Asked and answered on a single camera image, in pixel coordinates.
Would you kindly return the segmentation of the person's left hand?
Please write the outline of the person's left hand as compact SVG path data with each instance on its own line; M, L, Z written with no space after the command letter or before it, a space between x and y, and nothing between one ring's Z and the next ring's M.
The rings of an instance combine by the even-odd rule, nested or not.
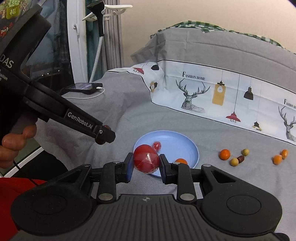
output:
M22 134L9 133L5 135L1 141L1 168L9 168L27 143L28 139L33 138L37 133L35 124L26 126Z

